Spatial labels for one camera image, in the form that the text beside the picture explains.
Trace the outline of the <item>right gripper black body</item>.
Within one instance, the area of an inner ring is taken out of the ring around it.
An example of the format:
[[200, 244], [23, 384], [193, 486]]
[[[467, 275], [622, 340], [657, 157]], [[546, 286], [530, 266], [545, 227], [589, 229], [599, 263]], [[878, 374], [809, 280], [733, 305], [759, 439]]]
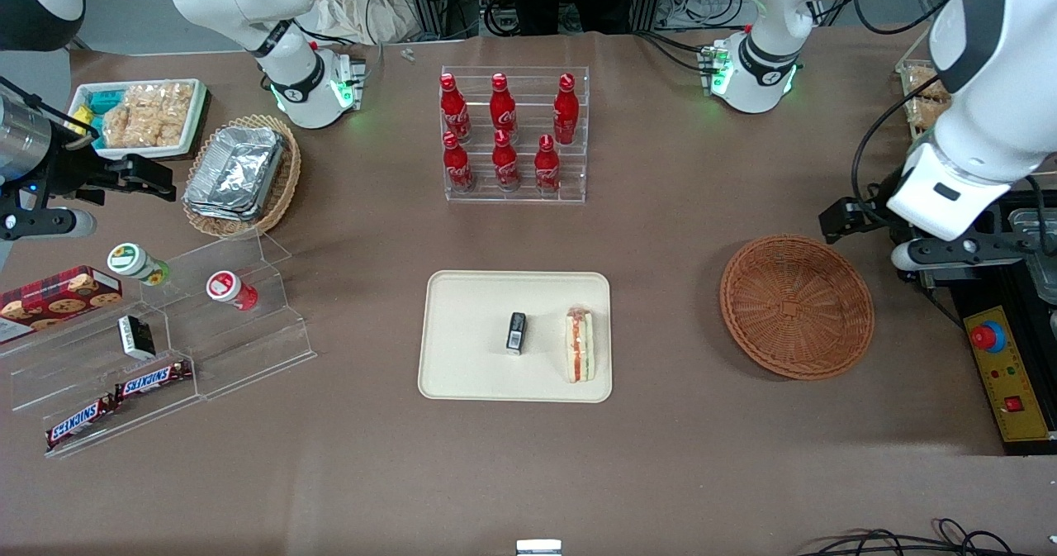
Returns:
[[78, 190], [92, 191], [89, 202], [101, 206], [105, 194], [94, 190], [122, 191], [117, 167], [112, 160], [98, 156], [93, 147], [48, 150], [37, 164], [37, 208], [45, 208], [55, 196], [76, 196]]

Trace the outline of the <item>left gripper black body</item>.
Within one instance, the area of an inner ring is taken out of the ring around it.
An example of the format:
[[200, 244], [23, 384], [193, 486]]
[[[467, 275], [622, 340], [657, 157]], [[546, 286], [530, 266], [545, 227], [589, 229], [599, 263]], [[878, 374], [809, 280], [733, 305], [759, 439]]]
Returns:
[[909, 224], [898, 214], [887, 208], [887, 199], [875, 196], [869, 199], [867, 207], [870, 209], [869, 220], [872, 226], [883, 228], [888, 233], [892, 243], [903, 243], [909, 240]]

